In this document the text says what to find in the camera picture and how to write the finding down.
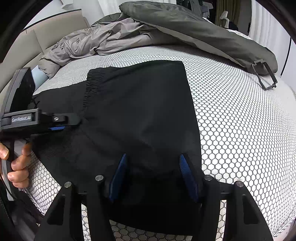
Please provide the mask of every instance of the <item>beige upholstered headboard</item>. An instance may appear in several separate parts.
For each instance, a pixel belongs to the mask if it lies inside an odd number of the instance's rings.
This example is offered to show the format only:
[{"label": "beige upholstered headboard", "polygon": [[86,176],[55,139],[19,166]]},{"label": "beige upholstered headboard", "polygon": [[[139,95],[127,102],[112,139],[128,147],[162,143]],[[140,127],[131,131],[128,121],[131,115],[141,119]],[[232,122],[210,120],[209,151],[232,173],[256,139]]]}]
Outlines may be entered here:
[{"label": "beige upholstered headboard", "polygon": [[88,28],[81,9],[64,12],[43,19],[19,34],[4,61],[0,63],[0,107],[9,82],[17,69],[34,68],[39,58],[64,36]]}]

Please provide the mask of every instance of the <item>metal bolt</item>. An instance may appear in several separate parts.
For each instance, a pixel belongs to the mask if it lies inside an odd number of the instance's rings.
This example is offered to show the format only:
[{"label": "metal bolt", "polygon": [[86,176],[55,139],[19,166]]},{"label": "metal bolt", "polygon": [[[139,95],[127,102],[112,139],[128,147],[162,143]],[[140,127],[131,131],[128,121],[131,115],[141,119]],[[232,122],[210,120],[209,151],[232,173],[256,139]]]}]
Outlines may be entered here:
[{"label": "metal bolt", "polygon": [[241,182],[241,181],[237,181],[236,185],[240,188],[244,186],[243,182]]},{"label": "metal bolt", "polygon": [[64,187],[65,187],[65,188],[69,188],[71,185],[72,185],[71,182],[65,182]]},{"label": "metal bolt", "polygon": [[205,180],[207,180],[207,181],[211,181],[212,179],[213,179],[212,176],[210,176],[210,175],[205,175]]},{"label": "metal bolt", "polygon": [[97,175],[96,176],[96,181],[102,181],[104,177],[102,175]]}]

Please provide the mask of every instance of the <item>crumpled gray blanket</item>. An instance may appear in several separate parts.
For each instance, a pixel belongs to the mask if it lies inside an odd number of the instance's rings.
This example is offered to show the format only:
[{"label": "crumpled gray blanket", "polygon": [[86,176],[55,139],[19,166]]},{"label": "crumpled gray blanket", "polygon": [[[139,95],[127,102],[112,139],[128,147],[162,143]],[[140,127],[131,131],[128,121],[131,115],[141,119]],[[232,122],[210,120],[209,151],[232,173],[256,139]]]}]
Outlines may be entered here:
[{"label": "crumpled gray blanket", "polygon": [[125,2],[120,13],[104,17],[88,29],[62,38],[38,62],[39,69],[52,78],[61,66],[75,58],[95,53],[111,54],[119,50],[183,42],[213,53],[246,68],[250,73],[273,73],[278,64],[275,55],[253,40],[208,23],[198,12],[175,4],[150,1]]},{"label": "crumpled gray blanket", "polygon": [[127,48],[177,42],[173,36],[132,18],[114,23],[97,23],[63,37],[40,58],[38,67],[52,78],[61,66],[76,58],[88,57],[95,53],[108,55]]}]

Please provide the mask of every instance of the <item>hexagonal pattern fabric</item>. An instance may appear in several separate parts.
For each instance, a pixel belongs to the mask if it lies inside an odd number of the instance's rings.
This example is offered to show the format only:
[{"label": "hexagonal pattern fabric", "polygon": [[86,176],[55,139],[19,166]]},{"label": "hexagonal pattern fabric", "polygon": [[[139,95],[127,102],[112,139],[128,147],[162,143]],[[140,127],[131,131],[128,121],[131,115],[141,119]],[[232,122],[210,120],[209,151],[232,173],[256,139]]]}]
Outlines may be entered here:
[{"label": "hexagonal pattern fabric", "polygon": [[[35,93],[84,81],[90,69],[151,60],[184,63],[200,130],[202,170],[220,182],[241,180],[272,235],[277,236],[296,217],[296,123],[275,91],[264,91],[255,75],[227,59],[189,46],[149,46],[72,61]],[[272,82],[269,76],[262,78]],[[29,171],[27,192],[45,213],[60,186],[34,155]],[[223,238],[226,202],[221,202],[220,208],[218,241]],[[82,205],[81,210],[84,237],[90,240],[86,207]],[[110,223],[117,241],[191,240],[190,236]]]}]

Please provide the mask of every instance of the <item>human hand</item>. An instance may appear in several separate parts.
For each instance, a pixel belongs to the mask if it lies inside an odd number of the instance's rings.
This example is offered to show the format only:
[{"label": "human hand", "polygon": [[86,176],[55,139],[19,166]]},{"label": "human hand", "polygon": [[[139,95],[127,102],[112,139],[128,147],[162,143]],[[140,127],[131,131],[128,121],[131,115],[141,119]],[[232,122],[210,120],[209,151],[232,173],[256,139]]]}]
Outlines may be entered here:
[{"label": "human hand", "polygon": [[[7,178],[17,188],[26,188],[29,186],[29,172],[27,165],[31,162],[32,144],[25,144],[22,148],[22,154],[11,162],[11,168],[14,172],[9,172]],[[6,146],[0,143],[0,158],[7,160],[9,151]],[[0,160],[0,173],[2,174],[2,166]]]}]

